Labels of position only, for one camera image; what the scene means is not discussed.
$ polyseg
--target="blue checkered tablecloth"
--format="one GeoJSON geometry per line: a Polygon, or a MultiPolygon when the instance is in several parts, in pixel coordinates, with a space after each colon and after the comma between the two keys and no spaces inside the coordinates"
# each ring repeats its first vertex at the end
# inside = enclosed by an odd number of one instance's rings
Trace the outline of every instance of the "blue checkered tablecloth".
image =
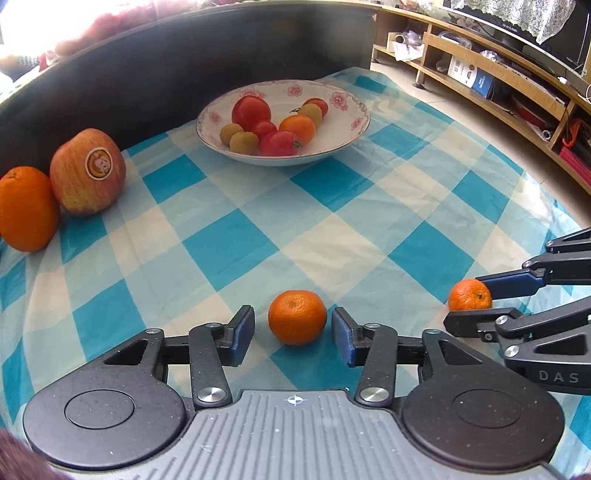
{"type": "MultiPolygon", "coordinates": [[[[579,229],[511,159],[385,76],[349,69],[325,80],[372,115],[337,156],[249,166],[205,147],[192,122],[124,152],[116,205],[65,220],[44,252],[0,244],[0,425],[21,432],[36,391],[140,330],[186,335],[243,304],[257,327],[243,365],[226,370],[235,393],[354,389],[360,369],[342,364],[329,323],[302,348],[273,337],[267,308],[278,293],[313,290],[359,323],[418,336],[441,326],[460,279],[519,268],[579,229]]],[[[590,293],[550,286],[496,306],[537,312],[590,293]]],[[[397,381],[398,395],[409,392],[415,368],[400,367],[397,381]]],[[[169,383],[188,395],[188,367],[172,367],[169,383]]],[[[553,463],[571,475],[591,458],[591,399],[558,398],[568,428],[553,463]]]]}

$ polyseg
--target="orange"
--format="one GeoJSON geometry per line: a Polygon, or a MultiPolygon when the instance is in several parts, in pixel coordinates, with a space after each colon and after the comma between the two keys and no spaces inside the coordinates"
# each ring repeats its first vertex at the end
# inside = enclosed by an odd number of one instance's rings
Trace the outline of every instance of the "orange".
{"type": "Polygon", "coordinates": [[[57,230],[60,206],[49,178],[33,167],[16,167],[0,179],[0,232],[21,252],[44,248],[57,230]]]}
{"type": "Polygon", "coordinates": [[[269,307],[269,327],[286,345],[316,340],[326,324],[326,307],[313,291],[287,290],[269,307]]]}
{"type": "Polygon", "coordinates": [[[304,145],[310,143],[316,135],[316,126],[311,118],[304,115],[292,115],[279,124],[279,130],[287,130],[297,135],[304,145]]]}
{"type": "Polygon", "coordinates": [[[482,310],[492,308],[492,296],[480,280],[467,278],[454,285],[447,305],[450,310],[482,310]]]}

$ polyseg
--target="bowl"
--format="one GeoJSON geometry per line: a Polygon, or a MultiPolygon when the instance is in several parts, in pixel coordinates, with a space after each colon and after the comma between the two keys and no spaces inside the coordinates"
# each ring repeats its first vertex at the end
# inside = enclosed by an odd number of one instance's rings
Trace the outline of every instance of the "bowl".
{"type": "Polygon", "coordinates": [[[322,82],[311,80],[274,80],[253,83],[217,98],[199,114],[197,135],[209,148],[234,160],[252,165],[288,167],[302,165],[333,155],[351,145],[369,126],[369,111],[355,95],[322,82]],[[254,95],[263,98],[271,107],[271,121],[279,126],[293,110],[307,99],[322,98],[329,111],[318,126],[316,136],[304,145],[297,155],[289,157],[264,157],[243,155],[230,151],[219,138],[220,130],[232,122],[232,108],[240,98],[254,95]]]}

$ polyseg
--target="gray textured panel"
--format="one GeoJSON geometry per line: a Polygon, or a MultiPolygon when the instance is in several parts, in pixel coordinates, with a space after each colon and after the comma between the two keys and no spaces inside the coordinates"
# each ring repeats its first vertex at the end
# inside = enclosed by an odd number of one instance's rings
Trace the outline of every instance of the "gray textured panel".
{"type": "Polygon", "coordinates": [[[419,452],[383,410],[344,391],[245,391],[202,410],[169,450],[133,468],[79,480],[551,480],[543,466],[506,475],[454,470],[419,452]]]}

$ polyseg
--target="black circular pad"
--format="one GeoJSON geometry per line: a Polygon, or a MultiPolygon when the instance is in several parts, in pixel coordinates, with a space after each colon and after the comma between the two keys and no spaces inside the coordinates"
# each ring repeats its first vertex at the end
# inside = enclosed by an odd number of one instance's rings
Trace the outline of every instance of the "black circular pad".
{"type": "Polygon", "coordinates": [[[72,398],[66,405],[66,417],[84,429],[115,427],[132,416],[133,399],[116,390],[91,390],[72,398]]]}
{"type": "Polygon", "coordinates": [[[457,415],[476,427],[500,429],[521,417],[520,403],[497,390],[480,389],[464,392],[453,401],[457,415]]]}
{"type": "Polygon", "coordinates": [[[35,451],[74,470],[133,465],[186,423],[183,400],[154,372],[164,333],[140,334],[45,387],[23,415],[35,451]]]}
{"type": "Polygon", "coordinates": [[[426,452],[479,472],[549,461],[564,414],[545,390],[493,360],[442,365],[404,401],[402,422],[426,452]]]}

